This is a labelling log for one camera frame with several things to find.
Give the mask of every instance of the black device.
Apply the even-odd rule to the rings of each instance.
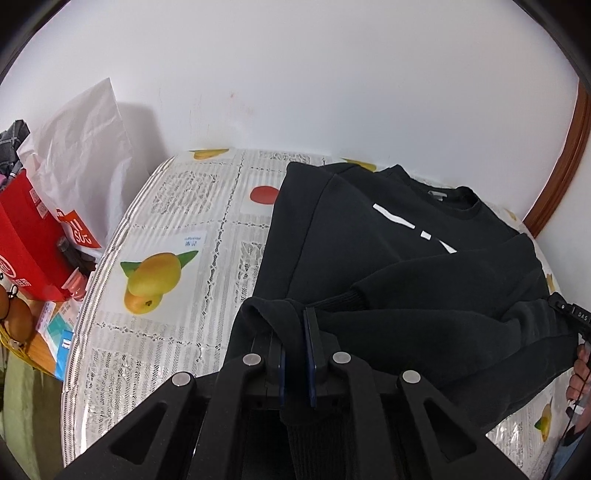
[[[316,412],[351,421],[353,455],[343,479],[527,478],[419,373],[396,377],[327,351],[313,313],[304,315],[308,400]],[[272,333],[259,335],[251,353],[217,373],[175,374],[57,480],[267,478],[245,457],[249,420],[279,416],[289,393],[284,375],[281,343]]]

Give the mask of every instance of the white logo on red bag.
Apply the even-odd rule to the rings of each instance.
[[[0,255],[0,270],[2,270],[9,278],[16,278],[17,273],[6,258]]]
[[[95,240],[95,237],[92,236],[90,230],[88,230],[75,210],[72,210],[66,215],[64,215],[64,212],[60,209],[57,209],[56,212],[57,219],[60,222],[67,223],[72,227],[72,236],[78,245],[81,247],[100,248],[99,243]]]

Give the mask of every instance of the red bag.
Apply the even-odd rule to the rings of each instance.
[[[74,268],[57,249],[60,224],[21,170],[0,193],[0,270],[31,300],[64,301],[61,286]]]

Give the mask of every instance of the pink bottle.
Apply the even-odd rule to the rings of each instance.
[[[72,275],[66,280],[62,288],[69,290],[72,294],[72,298],[76,301],[82,301],[84,295],[86,295],[86,284],[88,278],[80,273],[78,269],[72,272]]]

